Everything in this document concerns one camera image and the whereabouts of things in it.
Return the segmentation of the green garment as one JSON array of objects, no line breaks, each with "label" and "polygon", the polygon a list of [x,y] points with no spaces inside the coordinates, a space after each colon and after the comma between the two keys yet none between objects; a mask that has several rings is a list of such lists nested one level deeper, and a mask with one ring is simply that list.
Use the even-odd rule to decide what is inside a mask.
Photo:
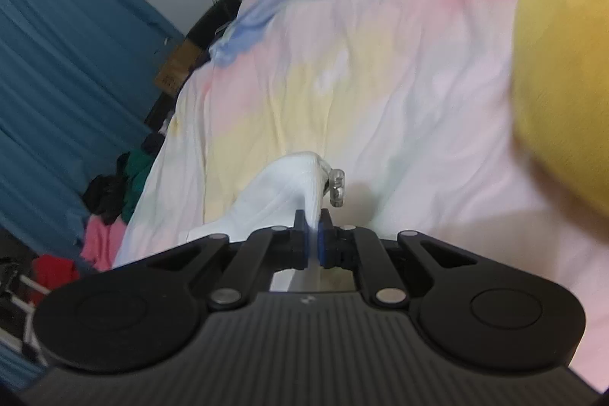
[{"label": "green garment", "polygon": [[145,183],[155,162],[149,153],[138,148],[129,153],[124,169],[125,194],[121,219],[128,224],[142,195]]}]

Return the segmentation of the yellow plush pillow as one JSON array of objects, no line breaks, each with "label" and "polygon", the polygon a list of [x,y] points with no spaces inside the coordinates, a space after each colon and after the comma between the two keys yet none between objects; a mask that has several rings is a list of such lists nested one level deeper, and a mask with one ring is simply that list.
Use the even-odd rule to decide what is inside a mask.
[{"label": "yellow plush pillow", "polygon": [[516,133],[564,186],[608,211],[608,0],[518,0]]}]

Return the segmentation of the red garment on rack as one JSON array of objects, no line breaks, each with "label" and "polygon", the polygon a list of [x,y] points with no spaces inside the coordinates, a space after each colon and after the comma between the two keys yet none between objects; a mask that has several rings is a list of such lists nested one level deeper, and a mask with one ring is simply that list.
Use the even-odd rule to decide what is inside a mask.
[{"label": "red garment on rack", "polygon": [[32,271],[34,280],[50,291],[80,279],[74,261],[57,256],[38,256],[32,262]]}]

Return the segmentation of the black bedside chair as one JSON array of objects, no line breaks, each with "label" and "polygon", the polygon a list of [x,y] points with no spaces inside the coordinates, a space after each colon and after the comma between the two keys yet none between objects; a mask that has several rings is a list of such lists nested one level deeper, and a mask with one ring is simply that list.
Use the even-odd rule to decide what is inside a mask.
[{"label": "black bedside chair", "polygon": [[[242,0],[219,0],[211,8],[206,10],[206,12],[203,13],[203,16],[190,29],[184,41],[186,39],[192,41],[203,50],[203,54],[195,63],[187,80],[195,69],[198,69],[210,61],[210,47],[223,35],[228,25],[236,18],[241,4]],[[161,91],[161,96],[157,99],[145,118],[145,124],[151,130],[158,131],[161,128],[167,115],[169,115],[170,111],[174,110],[177,96],[172,97]]]}]

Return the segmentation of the blue curtain right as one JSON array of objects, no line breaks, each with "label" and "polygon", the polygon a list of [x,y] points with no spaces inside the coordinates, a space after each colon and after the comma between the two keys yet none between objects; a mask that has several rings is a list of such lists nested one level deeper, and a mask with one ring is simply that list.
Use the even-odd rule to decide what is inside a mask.
[{"label": "blue curtain right", "polygon": [[1,0],[1,224],[69,258],[84,190],[147,135],[182,40],[145,0]]}]

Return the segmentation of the white metal drying rack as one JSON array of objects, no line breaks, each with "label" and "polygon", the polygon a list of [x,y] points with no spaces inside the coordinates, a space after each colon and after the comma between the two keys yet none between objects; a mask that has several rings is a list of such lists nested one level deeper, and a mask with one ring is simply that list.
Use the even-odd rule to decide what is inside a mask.
[{"label": "white metal drying rack", "polygon": [[44,297],[49,290],[23,274],[15,258],[1,258],[1,343],[34,364],[46,366],[34,331],[33,294]]}]

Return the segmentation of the brown paper bag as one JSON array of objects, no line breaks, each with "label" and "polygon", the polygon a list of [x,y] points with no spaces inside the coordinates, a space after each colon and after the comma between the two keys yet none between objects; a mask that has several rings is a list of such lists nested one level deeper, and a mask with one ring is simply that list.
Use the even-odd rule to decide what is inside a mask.
[{"label": "brown paper bag", "polygon": [[158,71],[154,83],[169,96],[175,97],[191,74],[203,50],[186,39],[170,54]]}]

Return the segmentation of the pastel rainbow bed sheet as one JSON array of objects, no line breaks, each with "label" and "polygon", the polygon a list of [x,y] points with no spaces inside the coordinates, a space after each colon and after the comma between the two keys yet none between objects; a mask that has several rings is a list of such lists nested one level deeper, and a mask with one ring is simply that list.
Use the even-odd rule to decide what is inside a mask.
[{"label": "pastel rainbow bed sheet", "polygon": [[218,220],[272,162],[316,153],[346,176],[340,224],[414,229],[571,290],[573,368],[608,385],[608,211],[519,139],[518,0],[245,0],[177,98],[116,266]]}]

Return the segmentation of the white knit zip jacket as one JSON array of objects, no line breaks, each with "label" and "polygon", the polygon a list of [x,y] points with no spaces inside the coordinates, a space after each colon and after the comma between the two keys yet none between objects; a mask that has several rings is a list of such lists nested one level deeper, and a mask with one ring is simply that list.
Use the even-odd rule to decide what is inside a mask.
[{"label": "white knit zip jacket", "polygon": [[273,267],[273,291],[342,291],[352,277],[339,269],[324,270],[318,261],[318,223],[323,199],[330,205],[344,204],[345,172],[333,169],[316,153],[292,153],[266,166],[218,220],[180,233],[191,242],[207,235],[225,234],[231,243],[241,242],[254,232],[294,226],[296,212],[303,212],[303,247],[288,240],[271,243],[265,262]]}]

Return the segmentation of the black garment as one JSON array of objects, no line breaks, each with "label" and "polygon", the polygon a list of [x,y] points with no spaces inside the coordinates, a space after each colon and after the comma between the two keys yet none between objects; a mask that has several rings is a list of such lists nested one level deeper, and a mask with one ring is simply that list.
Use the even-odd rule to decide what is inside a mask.
[{"label": "black garment", "polygon": [[89,212],[101,218],[106,226],[113,224],[121,215],[127,189],[126,167],[130,153],[122,153],[116,159],[116,170],[112,175],[97,175],[81,195]]}]

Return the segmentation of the pink garment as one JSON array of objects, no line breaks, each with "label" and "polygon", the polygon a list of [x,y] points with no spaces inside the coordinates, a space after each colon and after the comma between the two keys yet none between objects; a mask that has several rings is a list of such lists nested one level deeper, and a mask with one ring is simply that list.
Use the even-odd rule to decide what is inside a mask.
[{"label": "pink garment", "polygon": [[99,215],[91,215],[84,230],[81,257],[98,272],[112,269],[126,228],[120,217],[112,224],[104,224]]}]

